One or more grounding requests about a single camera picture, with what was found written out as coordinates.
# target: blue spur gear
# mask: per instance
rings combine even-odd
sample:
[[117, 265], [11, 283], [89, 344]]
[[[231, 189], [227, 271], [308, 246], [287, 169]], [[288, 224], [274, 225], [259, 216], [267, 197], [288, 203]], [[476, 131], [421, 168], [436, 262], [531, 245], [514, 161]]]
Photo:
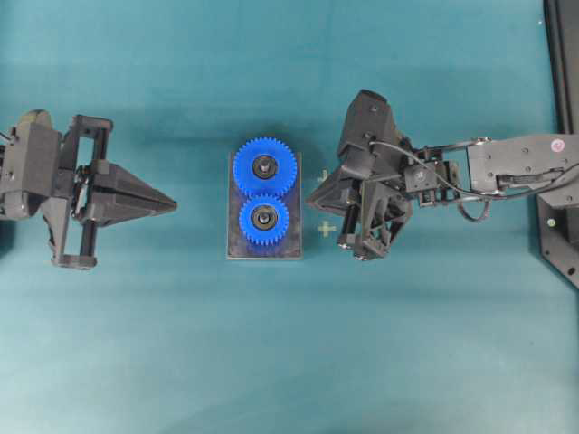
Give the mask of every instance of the blue spur gear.
[[280, 199], [267, 194], [252, 197], [239, 213], [239, 227], [253, 244], [275, 244], [284, 237], [288, 226], [288, 208]]
[[233, 160], [235, 183], [246, 196], [283, 196], [295, 184], [298, 162], [291, 150], [271, 137], [258, 137], [243, 145]]

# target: black cable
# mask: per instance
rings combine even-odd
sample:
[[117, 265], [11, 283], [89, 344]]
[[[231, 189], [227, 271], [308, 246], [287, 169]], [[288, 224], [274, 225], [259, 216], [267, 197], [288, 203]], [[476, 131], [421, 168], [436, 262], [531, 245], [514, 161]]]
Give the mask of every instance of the black cable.
[[460, 215], [471, 223], [480, 223], [488, 219], [490, 215], [490, 201], [485, 201], [485, 207], [482, 209], [479, 217], [472, 217], [464, 208], [464, 203], [457, 203], [456, 207], [459, 209]]

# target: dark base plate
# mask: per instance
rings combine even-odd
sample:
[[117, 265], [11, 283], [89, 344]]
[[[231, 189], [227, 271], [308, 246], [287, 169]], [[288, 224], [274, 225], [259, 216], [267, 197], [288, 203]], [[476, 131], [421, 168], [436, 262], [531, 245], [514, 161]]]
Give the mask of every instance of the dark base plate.
[[[567, 239], [566, 211], [551, 208], [540, 196], [536, 198], [536, 207], [539, 216], [541, 255], [579, 288], [579, 249]], [[549, 220], [555, 226], [550, 226], [547, 223]]]

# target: bolt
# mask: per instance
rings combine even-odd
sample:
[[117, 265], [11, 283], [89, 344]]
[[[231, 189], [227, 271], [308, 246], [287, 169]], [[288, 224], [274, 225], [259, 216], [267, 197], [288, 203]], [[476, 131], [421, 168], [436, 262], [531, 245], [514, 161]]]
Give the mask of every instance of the bolt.
[[260, 215], [257, 217], [261, 224], [267, 224], [270, 222], [270, 215], [267, 212], [260, 212]]
[[416, 172], [414, 174], [414, 181], [416, 181], [417, 183], [421, 183], [422, 181], [424, 181], [425, 177], [426, 177], [426, 175], [424, 174], [424, 171], [419, 170], [418, 172]]

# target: screw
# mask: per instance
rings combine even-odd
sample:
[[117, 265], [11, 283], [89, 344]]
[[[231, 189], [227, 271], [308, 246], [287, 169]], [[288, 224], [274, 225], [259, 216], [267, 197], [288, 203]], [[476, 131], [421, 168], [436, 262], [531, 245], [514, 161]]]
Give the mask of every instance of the screw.
[[426, 177], [426, 175], [424, 174], [424, 171], [419, 170], [418, 172], [416, 172], [414, 174], [414, 181], [416, 181], [417, 183], [421, 183], [422, 181], [424, 181], [425, 177]]

